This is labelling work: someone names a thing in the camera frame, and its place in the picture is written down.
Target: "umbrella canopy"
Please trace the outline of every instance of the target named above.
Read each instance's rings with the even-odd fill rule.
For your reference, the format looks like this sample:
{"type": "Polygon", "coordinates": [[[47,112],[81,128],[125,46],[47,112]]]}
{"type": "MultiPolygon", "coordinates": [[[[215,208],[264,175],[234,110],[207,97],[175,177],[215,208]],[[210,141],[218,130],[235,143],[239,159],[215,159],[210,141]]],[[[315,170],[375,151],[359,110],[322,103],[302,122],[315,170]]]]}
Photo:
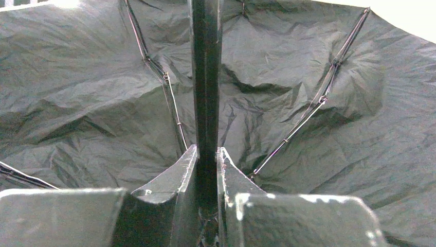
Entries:
{"type": "MultiPolygon", "coordinates": [[[[59,188],[133,190],[182,154],[175,107],[196,142],[187,3],[129,3],[133,19],[117,0],[0,12],[1,161],[59,188]]],[[[246,174],[313,109],[364,10],[224,1],[219,146],[246,174]]],[[[391,244],[432,245],[435,64],[434,43],[369,12],[328,101],[256,183],[361,197],[391,244]]]]}

